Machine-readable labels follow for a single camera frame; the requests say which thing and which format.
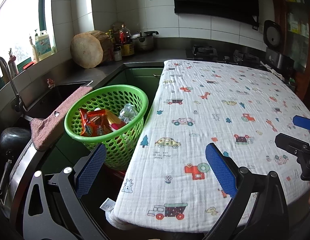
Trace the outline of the orange Ovaltine snack packet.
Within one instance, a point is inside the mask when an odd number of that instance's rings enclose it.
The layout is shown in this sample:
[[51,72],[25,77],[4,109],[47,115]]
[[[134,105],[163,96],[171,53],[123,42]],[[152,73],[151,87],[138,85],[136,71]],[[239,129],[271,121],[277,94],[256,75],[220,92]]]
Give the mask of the orange Ovaltine snack packet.
[[97,137],[112,132],[105,109],[89,112],[87,109],[80,108],[79,113],[82,123],[81,136]]

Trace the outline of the gold red tea bottle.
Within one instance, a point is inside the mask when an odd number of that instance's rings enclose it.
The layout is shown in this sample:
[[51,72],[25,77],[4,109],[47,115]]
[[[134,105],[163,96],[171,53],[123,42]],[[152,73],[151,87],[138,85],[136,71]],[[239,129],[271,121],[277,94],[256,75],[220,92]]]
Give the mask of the gold red tea bottle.
[[126,126],[126,123],[124,121],[122,121],[118,116],[116,116],[109,110],[105,111],[104,117],[106,119],[106,124],[112,131],[117,131],[120,128]]

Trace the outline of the silver white wrapper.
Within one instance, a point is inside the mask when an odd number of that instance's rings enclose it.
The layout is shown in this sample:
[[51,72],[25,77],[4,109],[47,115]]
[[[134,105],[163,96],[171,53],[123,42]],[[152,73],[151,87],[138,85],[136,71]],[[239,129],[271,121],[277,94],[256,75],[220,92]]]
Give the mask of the silver white wrapper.
[[137,115],[139,112],[135,108],[134,105],[127,103],[125,106],[121,109],[120,114],[119,114],[119,119],[121,119],[123,122],[126,124],[130,123]]

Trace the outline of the black rice cooker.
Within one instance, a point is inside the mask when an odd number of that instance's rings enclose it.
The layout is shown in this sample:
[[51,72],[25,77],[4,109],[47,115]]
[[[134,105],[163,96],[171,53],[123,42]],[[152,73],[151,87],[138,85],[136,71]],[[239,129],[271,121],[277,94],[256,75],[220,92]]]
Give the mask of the black rice cooker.
[[292,70],[294,60],[280,52],[283,43],[280,25],[271,20],[266,20],[263,39],[266,44],[266,62],[282,74]]

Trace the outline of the black pot lid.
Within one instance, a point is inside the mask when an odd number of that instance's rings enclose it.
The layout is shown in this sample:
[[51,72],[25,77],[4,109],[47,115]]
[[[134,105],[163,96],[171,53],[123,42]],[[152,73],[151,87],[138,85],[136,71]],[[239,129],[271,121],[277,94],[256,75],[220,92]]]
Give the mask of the black pot lid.
[[31,139],[31,132],[24,128],[9,127],[0,135],[0,148],[4,151],[22,151]]

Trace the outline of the pink towel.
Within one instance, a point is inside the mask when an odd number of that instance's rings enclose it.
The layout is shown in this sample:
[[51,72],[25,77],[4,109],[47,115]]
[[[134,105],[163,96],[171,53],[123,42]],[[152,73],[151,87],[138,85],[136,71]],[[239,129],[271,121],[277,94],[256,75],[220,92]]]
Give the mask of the pink towel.
[[31,140],[37,151],[46,151],[64,132],[64,119],[70,108],[93,90],[80,86],[45,119],[33,118],[30,122]]

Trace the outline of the patterned white tablecloth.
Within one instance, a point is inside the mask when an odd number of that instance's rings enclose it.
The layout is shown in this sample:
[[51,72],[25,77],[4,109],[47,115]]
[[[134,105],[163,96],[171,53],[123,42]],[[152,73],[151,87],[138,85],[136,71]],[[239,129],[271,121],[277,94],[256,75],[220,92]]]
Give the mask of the patterned white tablecloth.
[[279,133],[310,144],[310,131],[293,124],[310,111],[270,72],[188,60],[164,63],[159,87],[107,221],[178,231],[210,230],[230,201],[205,158],[214,143],[251,172],[276,171],[287,203],[301,198],[296,158],[277,148]]

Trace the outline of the steel faucet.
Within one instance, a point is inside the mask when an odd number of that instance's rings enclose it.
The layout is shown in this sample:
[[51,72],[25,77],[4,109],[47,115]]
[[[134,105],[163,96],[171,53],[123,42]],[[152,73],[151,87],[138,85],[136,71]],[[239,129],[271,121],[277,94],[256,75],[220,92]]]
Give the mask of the steel faucet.
[[5,61],[5,59],[3,59],[3,57],[1,57],[1,56],[0,56],[0,64],[3,66],[3,68],[7,74],[9,83],[10,83],[12,90],[15,94],[15,101],[16,101],[15,111],[25,114],[27,112],[27,108],[26,108],[24,101],[23,101],[21,95],[19,94],[19,92],[17,91],[16,86],[12,80],[10,70],[9,70],[9,66],[8,66],[7,62]]

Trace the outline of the black gas stove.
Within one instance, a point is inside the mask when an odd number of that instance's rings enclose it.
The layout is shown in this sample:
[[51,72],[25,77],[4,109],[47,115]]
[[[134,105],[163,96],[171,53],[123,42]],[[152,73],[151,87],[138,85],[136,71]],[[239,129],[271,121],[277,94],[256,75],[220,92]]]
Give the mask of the black gas stove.
[[264,56],[264,51],[245,46],[216,48],[194,45],[191,49],[186,49],[186,58],[188,60],[227,63],[252,68],[257,68]]

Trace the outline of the wooden shelf cabinet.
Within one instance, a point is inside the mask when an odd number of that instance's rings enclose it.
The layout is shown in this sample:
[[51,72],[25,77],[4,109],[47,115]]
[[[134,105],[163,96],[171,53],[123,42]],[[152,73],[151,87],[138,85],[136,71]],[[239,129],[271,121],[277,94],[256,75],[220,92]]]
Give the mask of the wooden shelf cabinet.
[[310,99],[310,0],[273,0],[275,22],[281,26],[281,53],[294,60],[295,93]]

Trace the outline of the green cabinet drawer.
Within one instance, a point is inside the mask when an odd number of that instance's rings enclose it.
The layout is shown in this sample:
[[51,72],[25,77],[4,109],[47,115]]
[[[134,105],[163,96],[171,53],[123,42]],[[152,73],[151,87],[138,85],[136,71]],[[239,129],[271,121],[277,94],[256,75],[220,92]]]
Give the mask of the green cabinet drawer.
[[124,68],[107,83],[109,85],[130,85],[135,86],[148,97],[148,111],[150,110],[159,80],[163,72],[163,67],[150,68]]

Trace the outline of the steel pressure cooker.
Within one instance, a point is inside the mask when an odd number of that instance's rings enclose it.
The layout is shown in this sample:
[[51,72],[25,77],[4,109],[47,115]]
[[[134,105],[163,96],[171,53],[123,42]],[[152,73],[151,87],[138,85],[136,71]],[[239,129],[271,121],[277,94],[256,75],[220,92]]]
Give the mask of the steel pressure cooker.
[[158,31],[145,31],[132,35],[134,46],[138,50],[150,50],[154,45],[154,36],[159,35]]

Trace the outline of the round wooden chopping block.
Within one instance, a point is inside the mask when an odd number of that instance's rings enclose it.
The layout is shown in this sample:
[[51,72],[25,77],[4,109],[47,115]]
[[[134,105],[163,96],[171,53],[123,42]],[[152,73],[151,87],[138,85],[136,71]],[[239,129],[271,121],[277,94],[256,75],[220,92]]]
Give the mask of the round wooden chopping block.
[[70,43],[73,61],[85,69],[114,61],[113,49],[110,37],[99,30],[77,34]]

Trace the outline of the small white jar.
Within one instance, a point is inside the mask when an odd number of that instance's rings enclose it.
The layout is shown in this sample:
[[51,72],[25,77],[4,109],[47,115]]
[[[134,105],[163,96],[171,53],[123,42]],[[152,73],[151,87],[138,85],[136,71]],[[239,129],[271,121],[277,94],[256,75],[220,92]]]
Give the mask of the small white jar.
[[121,46],[119,44],[115,44],[114,45],[114,60],[116,62],[121,61],[122,60],[122,54],[121,54]]

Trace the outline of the oil bottle with yellow label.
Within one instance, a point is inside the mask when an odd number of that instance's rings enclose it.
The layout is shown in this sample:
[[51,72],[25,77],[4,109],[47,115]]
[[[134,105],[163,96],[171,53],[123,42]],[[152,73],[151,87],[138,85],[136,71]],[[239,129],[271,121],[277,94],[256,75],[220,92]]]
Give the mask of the oil bottle with yellow label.
[[121,25],[119,30],[119,39],[121,45],[121,54],[123,57],[131,56],[134,54],[134,43],[131,37],[130,30],[125,24]]

